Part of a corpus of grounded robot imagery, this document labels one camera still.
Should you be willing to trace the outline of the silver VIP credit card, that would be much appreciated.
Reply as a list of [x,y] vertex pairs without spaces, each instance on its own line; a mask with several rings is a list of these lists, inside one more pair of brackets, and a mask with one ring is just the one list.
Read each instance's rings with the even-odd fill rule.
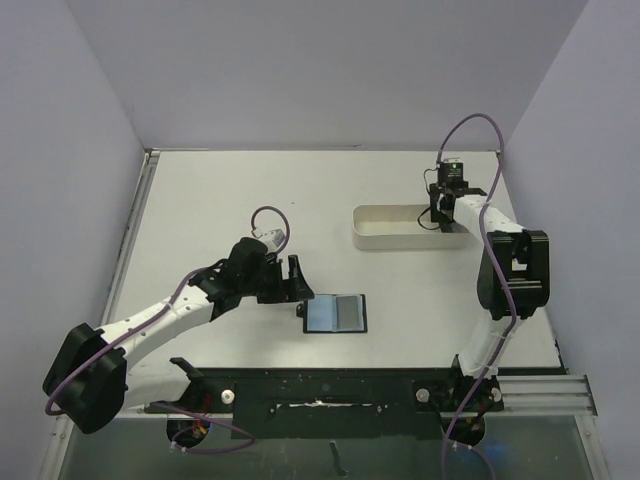
[[360,331],[360,300],[358,296],[339,296],[336,299],[337,329],[339,331]]

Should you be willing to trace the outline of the black card holder wallet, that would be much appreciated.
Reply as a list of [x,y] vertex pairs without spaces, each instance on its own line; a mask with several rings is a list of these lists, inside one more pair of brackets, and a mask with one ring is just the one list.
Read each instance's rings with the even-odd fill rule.
[[[337,329],[336,299],[339,296],[358,296],[360,300],[360,331]],[[305,334],[364,334],[368,332],[367,305],[364,294],[322,294],[305,300],[296,307],[296,316],[303,322]]]

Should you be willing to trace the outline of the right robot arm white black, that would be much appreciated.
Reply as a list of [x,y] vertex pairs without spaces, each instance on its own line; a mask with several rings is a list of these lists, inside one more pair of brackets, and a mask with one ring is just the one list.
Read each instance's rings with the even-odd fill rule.
[[469,408],[481,396],[477,378],[497,374],[497,363],[515,331],[550,297],[550,242],[493,205],[490,194],[472,187],[458,159],[438,160],[428,185],[431,221],[443,233],[464,229],[483,246],[476,281],[481,319],[457,356],[460,375],[445,384],[448,402]]

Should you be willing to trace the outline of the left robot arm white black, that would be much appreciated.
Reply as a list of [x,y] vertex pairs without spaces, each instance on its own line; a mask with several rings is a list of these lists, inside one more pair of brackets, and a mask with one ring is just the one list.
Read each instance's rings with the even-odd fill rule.
[[89,434],[128,406],[156,401],[150,388],[129,385],[133,367],[249,297],[272,305],[312,300],[315,293],[297,255],[281,260],[264,242],[243,237],[227,257],[187,273],[169,296],[154,305],[100,328],[86,323],[72,328],[43,381],[45,414],[65,415]]

